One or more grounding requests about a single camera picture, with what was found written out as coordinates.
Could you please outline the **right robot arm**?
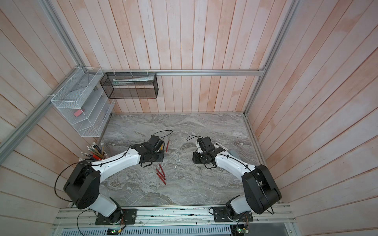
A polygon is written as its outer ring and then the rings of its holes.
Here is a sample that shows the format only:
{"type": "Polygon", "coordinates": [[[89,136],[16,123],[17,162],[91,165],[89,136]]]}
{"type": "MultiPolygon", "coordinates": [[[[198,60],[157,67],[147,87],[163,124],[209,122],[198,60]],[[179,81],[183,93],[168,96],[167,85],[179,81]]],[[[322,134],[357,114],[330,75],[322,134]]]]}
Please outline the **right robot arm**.
{"type": "Polygon", "coordinates": [[[282,194],[265,165],[248,164],[219,143],[212,143],[210,137],[198,136],[197,149],[193,153],[194,164],[204,165],[207,169],[222,168],[242,182],[244,194],[226,203],[224,208],[214,208],[214,216],[226,216],[229,221],[244,217],[248,212],[273,214],[273,205],[278,203],[282,194]]]}

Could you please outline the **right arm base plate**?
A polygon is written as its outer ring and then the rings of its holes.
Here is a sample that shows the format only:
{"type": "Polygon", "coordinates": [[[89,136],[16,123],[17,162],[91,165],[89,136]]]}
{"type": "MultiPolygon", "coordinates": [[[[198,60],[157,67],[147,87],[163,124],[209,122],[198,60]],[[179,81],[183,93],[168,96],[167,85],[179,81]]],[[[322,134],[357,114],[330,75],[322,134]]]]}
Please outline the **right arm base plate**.
{"type": "Polygon", "coordinates": [[[210,207],[209,213],[213,215],[215,222],[253,222],[253,216],[250,211],[236,213],[231,207],[210,207]]]}

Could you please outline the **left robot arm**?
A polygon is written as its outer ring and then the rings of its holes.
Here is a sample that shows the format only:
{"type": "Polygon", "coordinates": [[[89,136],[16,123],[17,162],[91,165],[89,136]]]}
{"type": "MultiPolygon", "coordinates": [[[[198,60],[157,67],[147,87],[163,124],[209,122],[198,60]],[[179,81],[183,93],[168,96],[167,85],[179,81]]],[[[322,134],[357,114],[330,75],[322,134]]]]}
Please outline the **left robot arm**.
{"type": "Polygon", "coordinates": [[[91,209],[116,224],[123,217],[122,208],[99,192],[100,184],[122,170],[140,165],[142,168],[163,162],[165,142],[152,135],[146,142],[134,144],[120,154],[105,160],[78,162],[64,185],[64,192],[78,209],[91,209]]]}

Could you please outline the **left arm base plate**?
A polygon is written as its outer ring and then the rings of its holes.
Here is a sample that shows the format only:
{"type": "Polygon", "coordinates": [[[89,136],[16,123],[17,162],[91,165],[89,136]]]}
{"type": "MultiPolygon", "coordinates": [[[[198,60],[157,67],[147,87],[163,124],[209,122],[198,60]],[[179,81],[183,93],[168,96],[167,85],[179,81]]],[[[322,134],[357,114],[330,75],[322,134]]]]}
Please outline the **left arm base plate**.
{"type": "Polygon", "coordinates": [[[137,209],[135,208],[118,208],[108,217],[99,213],[95,225],[133,225],[135,223],[136,213],[137,209]]]}

